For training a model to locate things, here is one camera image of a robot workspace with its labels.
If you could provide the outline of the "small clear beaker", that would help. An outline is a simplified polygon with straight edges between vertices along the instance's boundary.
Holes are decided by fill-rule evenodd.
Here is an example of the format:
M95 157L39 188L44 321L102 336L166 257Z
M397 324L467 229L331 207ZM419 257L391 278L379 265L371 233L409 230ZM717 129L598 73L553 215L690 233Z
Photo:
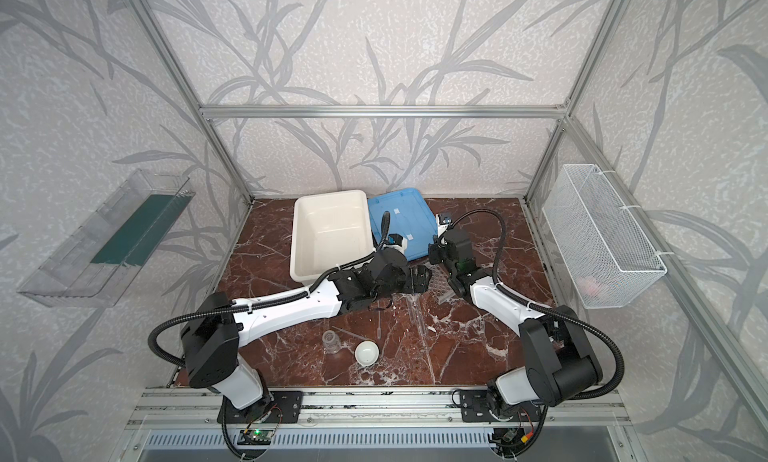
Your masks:
M322 334L322 344L324 352L328 355L337 354L343 348L339 335L333 330L327 330Z

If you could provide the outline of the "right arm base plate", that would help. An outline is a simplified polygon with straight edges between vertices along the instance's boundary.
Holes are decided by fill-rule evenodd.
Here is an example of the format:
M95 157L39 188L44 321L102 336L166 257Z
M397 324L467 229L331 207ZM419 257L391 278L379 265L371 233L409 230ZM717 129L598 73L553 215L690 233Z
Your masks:
M459 389L456 405L461 412L464 423L492 423L499 419L491 413L489 391Z

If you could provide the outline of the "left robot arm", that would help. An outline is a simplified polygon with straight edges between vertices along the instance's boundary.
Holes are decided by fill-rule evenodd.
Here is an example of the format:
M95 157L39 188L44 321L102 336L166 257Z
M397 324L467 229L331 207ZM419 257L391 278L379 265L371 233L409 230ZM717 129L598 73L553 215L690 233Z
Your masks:
M250 299L208 296L197 311L160 323L148 335L151 352L186 370L193 388L221 394L236 410L269 402L258 371L239 350L294 325L366 310L396 294L422 294L432 271L411 266L405 255L384 247L323 272L310 286Z

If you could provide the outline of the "clear test tube rack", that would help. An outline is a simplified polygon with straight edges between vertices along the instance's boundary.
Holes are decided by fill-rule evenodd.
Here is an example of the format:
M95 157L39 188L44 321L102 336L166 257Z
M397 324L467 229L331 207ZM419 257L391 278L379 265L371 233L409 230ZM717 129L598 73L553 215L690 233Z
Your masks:
M459 300L455 291L448 283L448 274L443 266L428 264L427 267L432 271L432 277L429 283L429 293L435 298L438 304L454 303Z

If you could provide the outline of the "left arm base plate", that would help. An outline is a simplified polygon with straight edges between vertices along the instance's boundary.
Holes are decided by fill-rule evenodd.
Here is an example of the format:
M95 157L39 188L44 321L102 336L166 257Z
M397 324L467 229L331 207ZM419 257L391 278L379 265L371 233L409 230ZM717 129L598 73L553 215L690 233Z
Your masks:
M295 424L298 422L302 401L302 391L276 390L245 409L236 409L224 397L216 421L219 424Z

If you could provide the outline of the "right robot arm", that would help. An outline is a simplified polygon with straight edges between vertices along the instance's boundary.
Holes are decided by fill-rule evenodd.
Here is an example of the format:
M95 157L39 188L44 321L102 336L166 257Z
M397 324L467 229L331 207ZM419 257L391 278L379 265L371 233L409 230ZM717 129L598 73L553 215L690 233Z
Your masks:
M524 365L491 380L486 399L494 416L539 402L554 407L566 400L601 397L618 387L625 361L618 345L566 306L539 304L504 285L498 271L476 263L468 233L445 226L428 249L442 265L454 292L511 328L519 337Z

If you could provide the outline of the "white plastic bin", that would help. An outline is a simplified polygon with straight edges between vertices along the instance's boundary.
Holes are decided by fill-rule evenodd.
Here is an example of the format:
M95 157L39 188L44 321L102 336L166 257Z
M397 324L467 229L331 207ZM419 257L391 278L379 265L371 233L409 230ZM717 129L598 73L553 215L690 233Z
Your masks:
M374 250L368 199L361 190L303 196L296 200L290 276L312 284L325 270Z

